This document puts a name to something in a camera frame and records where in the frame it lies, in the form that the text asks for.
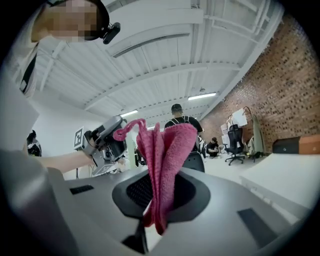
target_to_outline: red brick wall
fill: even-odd
[[[320,133],[320,68],[303,29],[288,14],[269,47],[238,84],[203,120],[204,139],[217,137],[233,112],[248,106],[260,121],[266,151],[277,139]],[[248,117],[244,139],[253,135]]]

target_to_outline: white table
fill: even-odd
[[[314,207],[320,192],[320,155],[271,154],[240,175],[254,189],[297,218]]]

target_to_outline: black slot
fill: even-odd
[[[75,195],[75,194],[79,194],[79,193],[86,192],[86,191],[93,190],[93,189],[94,189],[94,187],[91,185],[84,185],[84,186],[70,188],[70,191],[71,191],[72,195]]]
[[[277,234],[251,208],[237,213],[260,248],[277,238]]]

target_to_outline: office chair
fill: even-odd
[[[239,160],[241,161],[241,164],[244,163],[243,159],[245,159],[245,156],[239,156],[237,154],[242,153],[244,150],[244,144],[242,143],[242,133],[243,130],[242,128],[239,128],[237,124],[234,124],[230,126],[229,131],[228,131],[228,136],[230,139],[230,147],[227,149],[232,155],[230,158],[227,158],[227,160],[231,160],[229,162],[229,166],[234,160]]]
[[[200,149],[200,140],[199,140],[199,137],[197,137],[194,148],[192,149],[191,153],[188,155],[188,157],[184,161],[182,167],[193,169],[202,173],[205,172],[204,161],[202,160],[199,149]]]

